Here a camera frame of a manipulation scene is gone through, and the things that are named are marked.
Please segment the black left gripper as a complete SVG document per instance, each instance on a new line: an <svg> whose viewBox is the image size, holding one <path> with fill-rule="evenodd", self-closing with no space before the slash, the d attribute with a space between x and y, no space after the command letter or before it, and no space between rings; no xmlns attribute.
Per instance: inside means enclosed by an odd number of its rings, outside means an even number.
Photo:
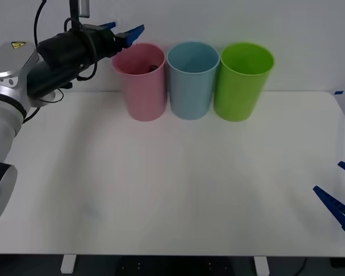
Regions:
<svg viewBox="0 0 345 276"><path fill-rule="evenodd" d="M111 58L129 48L143 33L144 25L140 25L126 32L114 33L115 22L102 25L83 24L80 28L80 42L83 47L83 61L99 61Z"/></svg>

